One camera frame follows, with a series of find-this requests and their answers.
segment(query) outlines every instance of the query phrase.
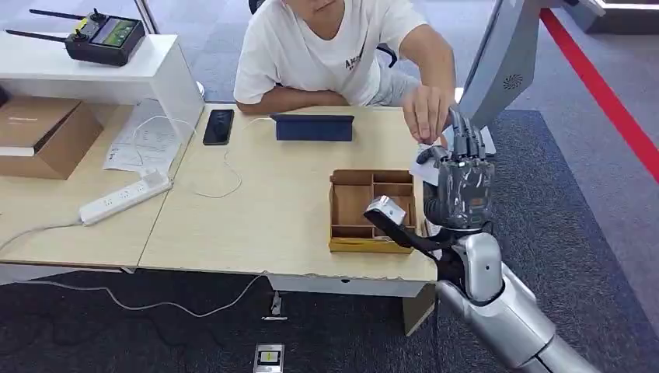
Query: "black phone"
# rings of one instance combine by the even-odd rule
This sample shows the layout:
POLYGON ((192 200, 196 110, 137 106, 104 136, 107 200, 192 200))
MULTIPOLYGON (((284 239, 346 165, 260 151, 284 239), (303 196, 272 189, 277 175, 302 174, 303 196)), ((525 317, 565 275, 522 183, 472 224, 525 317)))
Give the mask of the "black phone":
POLYGON ((233 110, 211 110, 204 133, 204 145, 227 145, 232 124, 233 110))

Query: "white power strip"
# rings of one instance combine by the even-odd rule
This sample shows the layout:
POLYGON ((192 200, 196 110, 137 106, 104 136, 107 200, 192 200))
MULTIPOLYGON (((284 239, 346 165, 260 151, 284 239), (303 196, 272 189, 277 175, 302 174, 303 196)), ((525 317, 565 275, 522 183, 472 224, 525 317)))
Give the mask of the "white power strip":
POLYGON ((172 185, 172 180, 166 174, 154 171, 142 177, 136 183, 82 206, 80 208, 80 219, 84 225, 96 224, 105 218, 172 189, 172 185))

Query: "white cable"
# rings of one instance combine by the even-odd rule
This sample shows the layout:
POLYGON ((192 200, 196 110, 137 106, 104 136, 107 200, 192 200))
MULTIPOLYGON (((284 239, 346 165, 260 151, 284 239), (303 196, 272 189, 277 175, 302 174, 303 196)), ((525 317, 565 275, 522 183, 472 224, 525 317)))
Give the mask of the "white cable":
POLYGON ((15 281, 15 283, 16 283, 16 284, 25 284, 25 285, 50 285, 50 286, 56 286, 56 287, 58 287, 58 288, 64 288, 64 289, 76 290, 76 291, 105 291, 105 292, 107 292, 108 295, 110 295, 110 298, 112 298, 112 300, 113 300, 118 306, 120 306, 121 308, 126 309, 126 310, 128 310, 128 311, 144 311, 144 310, 146 310, 146 309, 153 309, 153 308, 155 308, 155 307, 159 307, 159 306, 161 306, 161 305, 171 305, 171 306, 174 306, 174 307, 176 307, 176 308, 178 308, 178 309, 180 309, 180 310, 182 310, 182 311, 184 311, 184 312, 187 312, 189 315, 191 315, 191 316, 193 316, 193 317, 196 317, 196 318, 198 318, 198 319, 201 319, 201 318, 203 318, 203 317, 213 315, 214 313, 219 312, 219 311, 221 311, 221 310, 223 310, 223 309, 228 309, 229 307, 232 307, 233 305, 235 305, 236 303, 238 303, 238 301, 240 301, 240 299, 242 298, 242 296, 245 295, 245 293, 249 290, 249 288, 252 287, 252 284, 254 284, 254 282, 255 282, 256 280, 258 280, 259 278, 264 277, 264 276, 265 276, 265 274, 260 274, 260 275, 258 275, 258 276, 256 276, 256 277, 254 277, 254 278, 253 278, 253 279, 247 284, 247 286, 245 286, 245 289, 242 290, 242 293, 240 293, 240 295, 239 295, 239 296, 238 296, 233 302, 231 302, 231 303, 229 303, 229 304, 227 304, 227 305, 223 305, 222 307, 216 308, 216 309, 214 309, 214 310, 212 310, 212 311, 210 311, 210 312, 201 313, 201 314, 199 314, 199 313, 195 313, 195 312, 192 312, 192 311, 190 311, 189 309, 186 309, 185 307, 183 307, 182 305, 179 305, 178 303, 174 303, 174 302, 160 302, 160 303, 155 303, 155 304, 153 304, 153 305, 142 305, 142 306, 138 306, 138 307, 131 307, 131 306, 129 306, 129 305, 125 305, 124 303, 121 303, 121 301, 119 301, 119 299, 117 299, 117 297, 116 297, 116 296, 114 295, 114 293, 110 290, 110 288, 105 287, 105 286, 99 286, 99 287, 95 287, 95 288, 81 288, 81 287, 78 287, 78 286, 71 286, 71 285, 66 285, 66 284, 60 284, 60 283, 58 283, 58 282, 54 282, 54 281, 41 281, 41 280, 34 280, 34 281, 15 281))
POLYGON ((142 158, 142 154, 140 153, 140 150, 139 150, 139 148, 138 148, 138 145, 137 145, 137 143, 135 142, 135 138, 137 137, 137 135, 138 135, 138 131, 140 130, 140 128, 142 128, 143 126, 145 126, 147 123, 151 122, 151 121, 154 120, 154 119, 167 119, 167 120, 169 120, 169 121, 170 121, 170 122, 169 122, 169 125, 172 126, 172 129, 174 130, 174 132, 176 132, 176 136, 179 138, 179 142, 180 142, 181 145, 184 145, 185 138, 182 136, 182 134, 180 133, 179 129, 176 128, 176 126, 173 125, 171 122, 177 122, 177 123, 185 124, 185 125, 188 126, 188 128, 190 128, 190 129, 192 130, 193 135, 195 135, 195 136, 197 135, 197 129, 194 128, 192 124, 186 122, 185 120, 173 119, 173 118, 165 117, 164 115, 154 115, 153 117, 148 118, 148 119, 145 120, 144 122, 140 123, 140 124, 139 124, 139 125, 133 130, 133 135, 131 136, 131 146, 133 147, 133 149, 135 150, 135 152, 138 153, 138 157, 140 158, 140 166, 143 166, 143 167, 144 167, 144 165, 145 165, 145 164, 144 164, 144 158, 142 158))
POLYGON ((46 225, 39 225, 37 227, 26 229, 20 233, 13 235, 12 237, 9 237, 9 239, 7 239, 2 244, 0 244, 0 251, 2 251, 5 247, 9 246, 10 243, 12 243, 13 241, 17 240, 19 237, 22 237, 24 235, 34 232, 43 232, 49 229, 75 227, 76 225, 82 225, 82 220, 80 220, 80 218, 76 218, 74 221, 70 221, 68 223, 46 224, 46 225))
MULTIPOLYGON (((271 120, 271 121, 274 121, 274 119, 269 118, 269 117, 261 117, 261 118, 253 119, 253 120, 251 120, 248 124, 246 124, 246 125, 240 130, 240 133, 244 132, 245 129, 246 129, 247 127, 249 127, 252 123, 257 122, 257 121, 259 121, 259 120, 271 120)), ((202 192, 196 191, 196 190, 194 190, 194 189, 192 189, 192 188, 188 188, 189 191, 192 192, 192 193, 194 193, 194 194, 196 194, 197 196, 202 196, 202 197, 206 197, 206 198, 213 198, 213 199, 224 198, 224 197, 227 197, 229 194, 232 194, 232 193, 236 192, 236 191, 241 187, 241 185, 242 185, 242 176, 240 175, 240 173, 239 173, 238 171, 236 171, 236 169, 234 169, 234 168, 231 166, 231 163, 228 162, 228 154, 229 154, 230 152, 231 152, 231 148, 227 148, 227 150, 226 150, 226 152, 225 152, 225 154, 224 154, 224 157, 223 157, 223 159, 224 159, 224 160, 223 160, 223 163, 224 163, 225 166, 227 166, 227 168, 228 168, 228 169, 229 169, 229 170, 235 175, 235 178, 238 180, 237 183, 235 184, 235 186, 234 186, 230 191, 228 191, 228 192, 226 192, 226 193, 223 193, 223 194, 209 194, 209 193, 202 193, 202 192)))

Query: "dark carpet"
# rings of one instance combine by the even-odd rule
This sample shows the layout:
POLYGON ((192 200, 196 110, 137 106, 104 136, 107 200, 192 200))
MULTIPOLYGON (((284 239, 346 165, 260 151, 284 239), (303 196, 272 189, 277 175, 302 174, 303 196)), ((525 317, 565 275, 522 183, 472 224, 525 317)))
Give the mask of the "dark carpet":
MULTIPOLYGON (((659 340, 540 114, 504 112, 491 131, 495 236, 509 267, 560 335, 601 370, 659 371, 659 340)), ((206 312, 230 302, 251 278, 143 270, 53 279, 109 286, 129 305, 172 301, 206 312)), ((405 338, 396 298, 287 294, 290 320, 265 323, 269 296, 259 279, 234 308, 193 319, 171 307, 124 311, 101 292, 3 286, 0 371, 250 372, 259 342, 286 344, 287 373, 504 371, 446 308, 437 329, 430 318, 405 338)))

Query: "red floor stripe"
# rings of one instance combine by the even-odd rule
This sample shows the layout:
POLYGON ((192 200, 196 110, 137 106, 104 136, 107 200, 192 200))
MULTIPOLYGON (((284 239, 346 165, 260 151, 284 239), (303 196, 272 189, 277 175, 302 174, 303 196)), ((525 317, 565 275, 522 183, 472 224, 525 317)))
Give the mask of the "red floor stripe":
POLYGON ((595 98, 595 101, 622 135, 622 138, 627 141, 633 152, 636 153, 636 157, 650 171, 654 180, 659 183, 659 150, 654 146, 652 140, 647 137, 611 87, 599 75, 595 66, 574 42, 554 13, 550 9, 542 9, 540 19, 545 23, 549 34, 595 98))

